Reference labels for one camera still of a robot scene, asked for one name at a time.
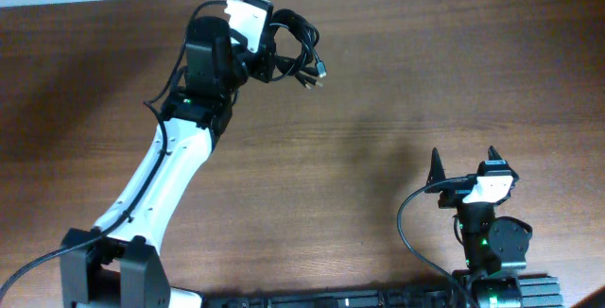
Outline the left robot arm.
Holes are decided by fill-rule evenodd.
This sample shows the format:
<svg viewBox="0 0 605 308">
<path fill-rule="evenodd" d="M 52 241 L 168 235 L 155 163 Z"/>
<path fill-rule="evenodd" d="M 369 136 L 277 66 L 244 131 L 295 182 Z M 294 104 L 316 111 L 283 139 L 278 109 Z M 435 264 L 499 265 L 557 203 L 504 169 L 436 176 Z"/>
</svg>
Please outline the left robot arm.
<svg viewBox="0 0 605 308">
<path fill-rule="evenodd" d="M 190 180 L 233 116 L 238 89 L 267 80 L 274 42 L 267 15 L 192 20 L 186 63 L 168 81 L 154 140 L 126 188 L 88 231 L 61 245 L 66 307 L 200 307 L 203 296 L 169 283 L 160 260 L 167 226 Z"/>
</svg>

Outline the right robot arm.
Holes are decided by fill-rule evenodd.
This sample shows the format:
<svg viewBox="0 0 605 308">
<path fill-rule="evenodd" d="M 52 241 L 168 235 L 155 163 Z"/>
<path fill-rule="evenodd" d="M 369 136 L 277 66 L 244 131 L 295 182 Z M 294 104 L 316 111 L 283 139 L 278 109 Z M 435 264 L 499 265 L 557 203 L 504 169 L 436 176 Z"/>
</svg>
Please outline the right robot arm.
<svg viewBox="0 0 605 308">
<path fill-rule="evenodd" d="M 457 211 L 457 236 L 467 269 L 454 277 L 479 307 L 524 305 L 518 273 L 527 267 L 532 228 L 517 218 L 495 214 L 518 180 L 518 174 L 492 146 L 474 174 L 458 179 L 448 179 L 439 151 L 431 152 L 427 191 L 440 195 L 441 209 Z"/>
</svg>

